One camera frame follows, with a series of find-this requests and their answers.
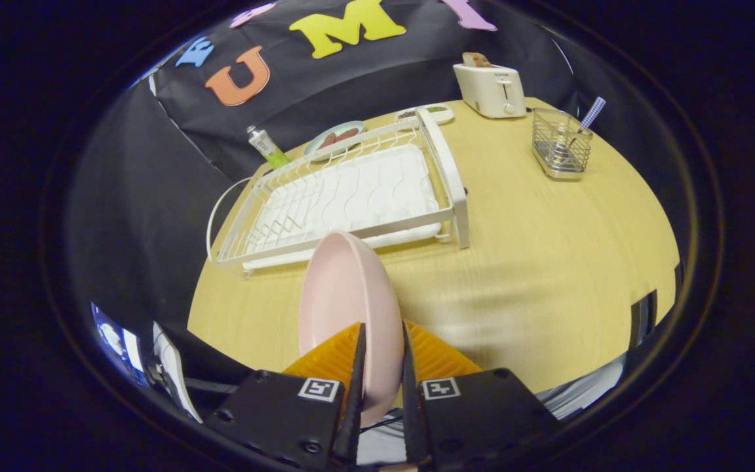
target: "dish rack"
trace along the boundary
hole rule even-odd
[[[449,237],[440,232],[444,222],[452,222],[459,248],[470,246],[465,188],[425,108],[416,110],[414,120],[361,132],[255,180],[244,190],[248,195],[220,250],[212,254],[212,220],[235,186],[212,209],[206,249],[209,260],[242,269],[246,276],[261,267],[311,259],[320,239],[333,230],[379,248]]]

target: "pink letter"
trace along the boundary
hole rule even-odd
[[[446,3],[450,9],[456,13],[459,17],[459,26],[467,28],[468,30],[488,30],[497,31],[497,27],[493,24],[485,21],[485,18],[479,15],[472,6],[468,4],[468,0],[441,0]]]

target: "wire basket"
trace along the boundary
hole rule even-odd
[[[444,222],[452,222],[459,247],[470,245],[464,187],[425,108],[414,120],[361,132],[296,159],[244,192],[216,255],[210,230],[206,244],[210,260],[239,266],[247,276],[253,269],[308,260],[333,230],[378,248],[450,236],[440,233]]]
[[[593,132],[560,110],[536,108],[532,123],[532,148],[547,176],[580,179],[590,158]]]

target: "wooden table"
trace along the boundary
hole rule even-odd
[[[526,104],[549,108],[533,98]],[[462,101],[450,105],[456,117],[441,130],[469,191],[471,247],[429,239],[378,250],[402,316],[482,368],[511,368],[532,391],[611,361],[629,345],[635,301],[657,289],[658,319],[674,301],[680,257],[657,198],[598,136],[582,180],[551,180],[532,155],[532,113],[486,119]],[[215,248],[236,213],[237,204]],[[249,367],[284,370],[299,357],[306,265],[245,279],[206,261],[189,331]]]

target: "utensil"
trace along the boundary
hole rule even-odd
[[[593,125],[593,120],[596,119],[596,116],[599,114],[599,111],[602,111],[602,107],[605,106],[605,99],[601,96],[597,96],[596,99],[593,101],[593,105],[590,106],[590,110],[587,111],[587,115],[585,115],[585,118],[581,120],[581,126],[579,126],[579,130],[577,131],[578,134],[581,134],[582,131],[585,129],[590,128],[590,125]],[[575,143],[576,138],[573,138],[572,141],[570,141],[570,146],[572,146],[573,143]]]

